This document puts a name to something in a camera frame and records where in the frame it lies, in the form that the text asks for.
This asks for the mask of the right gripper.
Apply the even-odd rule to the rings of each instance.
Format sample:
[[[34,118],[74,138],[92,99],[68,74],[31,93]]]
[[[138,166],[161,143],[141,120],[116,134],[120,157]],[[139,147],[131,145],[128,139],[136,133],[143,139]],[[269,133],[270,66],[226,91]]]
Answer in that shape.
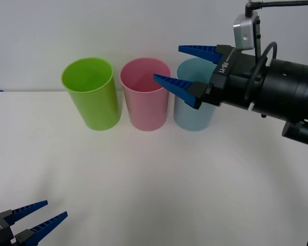
[[[267,56],[256,59],[229,45],[179,46],[178,51],[217,65],[209,85],[154,74],[154,80],[187,105],[199,109],[202,103],[220,106],[222,103],[255,111],[268,111],[267,95],[263,90],[267,75]]]

